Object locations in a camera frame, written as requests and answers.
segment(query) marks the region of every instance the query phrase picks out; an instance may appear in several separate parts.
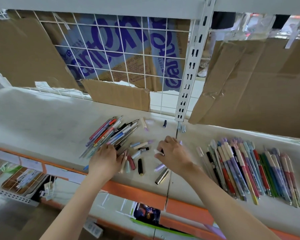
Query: slotted metal post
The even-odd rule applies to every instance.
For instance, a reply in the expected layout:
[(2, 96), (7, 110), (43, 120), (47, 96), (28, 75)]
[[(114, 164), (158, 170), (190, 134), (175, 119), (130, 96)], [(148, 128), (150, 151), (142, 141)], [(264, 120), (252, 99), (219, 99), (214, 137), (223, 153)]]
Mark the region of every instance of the slotted metal post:
[(202, 52), (211, 26), (213, 8), (216, 0), (205, 0), (202, 17), (193, 22), (189, 49), (185, 60), (185, 68), (176, 106), (176, 121), (183, 121), (186, 116), (190, 95), (196, 80)]

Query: barcode label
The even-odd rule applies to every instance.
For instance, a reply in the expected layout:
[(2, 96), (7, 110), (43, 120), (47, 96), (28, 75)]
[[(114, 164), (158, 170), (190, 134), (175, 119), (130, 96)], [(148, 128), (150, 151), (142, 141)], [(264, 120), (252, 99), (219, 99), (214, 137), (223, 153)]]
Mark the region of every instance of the barcode label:
[(95, 238), (99, 238), (103, 232), (103, 230), (96, 225), (96, 222), (92, 219), (87, 219), (83, 228), (91, 233)]

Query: green strip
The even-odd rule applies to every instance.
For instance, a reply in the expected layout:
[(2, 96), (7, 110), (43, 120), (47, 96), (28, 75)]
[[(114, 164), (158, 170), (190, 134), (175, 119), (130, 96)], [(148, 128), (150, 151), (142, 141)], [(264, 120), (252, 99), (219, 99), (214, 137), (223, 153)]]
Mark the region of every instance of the green strip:
[(162, 230), (162, 231), (165, 231), (165, 232), (170, 232), (170, 233), (177, 234), (177, 235), (184, 236), (184, 237), (195, 238), (195, 236), (187, 234), (187, 233), (177, 232), (177, 231), (170, 230), (170, 229), (167, 229), (167, 228), (163, 228), (163, 227), (160, 227), (160, 226), (154, 226), (154, 225), (144, 223), (142, 221), (139, 221), (139, 220), (136, 220), (136, 219), (133, 219), (133, 218), (130, 218), (130, 219), (131, 219), (132, 222), (134, 222), (136, 224), (139, 224), (139, 225), (142, 225), (142, 226)]
[(278, 195), (278, 192), (277, 192), (276, 187), (274, 185), (274, 182), (272, 180), (268, 164), (266, 162), (266, 160), (267, 160), (266, 155), (261, 154), (260, 158), (262, 159), (262, 164), (263, 164), (262, 166), (263, 166), (263, 168), (264, 168), (264, 170), (266, 172), (266, 177), (267, 177), (267, 180), (269, 182), (269, 186), (270, 186), (270, 189), (271, 189), (272, 196), (275, 197), (275, 198), (277, 198), (277, 197), (279, 197), (279, 195)]

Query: floor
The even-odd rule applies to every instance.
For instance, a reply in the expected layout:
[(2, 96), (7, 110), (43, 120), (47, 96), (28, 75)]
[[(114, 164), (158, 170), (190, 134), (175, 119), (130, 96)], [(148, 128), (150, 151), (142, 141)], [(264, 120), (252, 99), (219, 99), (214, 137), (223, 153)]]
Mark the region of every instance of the floor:
[[(30, 206), (0, 196), (0, 240), (37, 240), (58, 216), (59, 210), (40, 204)], [(132, 240), (133, 237), (104, 228), (100, 240)], [(79, 240), (96, 239), (85, 229)]]

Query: perforated metal bracket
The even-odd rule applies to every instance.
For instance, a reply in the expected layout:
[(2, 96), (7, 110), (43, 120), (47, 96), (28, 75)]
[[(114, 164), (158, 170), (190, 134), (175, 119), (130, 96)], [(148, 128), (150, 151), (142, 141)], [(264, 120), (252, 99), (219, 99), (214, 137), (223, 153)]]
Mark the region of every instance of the perforated metal bracket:
[(216, 0), (205, 0), (202, 17), (192, 25), (189, 49), (185, 60), (185, 68), (176, 106), (176, 121), (183, 121), (186, 116), (190, 95), (196, 80), (202, 52), (211, 26), (213, 8)]
[(23, 196), (15, 194), (15, 193), (11, 193), (11, 192), (9, 192), (7, 190), (4, 190), (4, 189), (1, 189), (1, 188), (0, 188), (0, 195), (2, 195), (4, 197), (7, 197), (7, 198), (10, 198), (10, 199), (13, 199), (13, 200), (16, 200), (16, 201), (19, 201), (19, 202), (22, 202), (22, 203), (25, 203), (25, 204), (28, 204), (28, 205), (31, 205), (31, 206), (38, 206), (39, 205), (39, 202), (36, 202), (34, 200), (30, 200), (28, 198), (25, 198)]

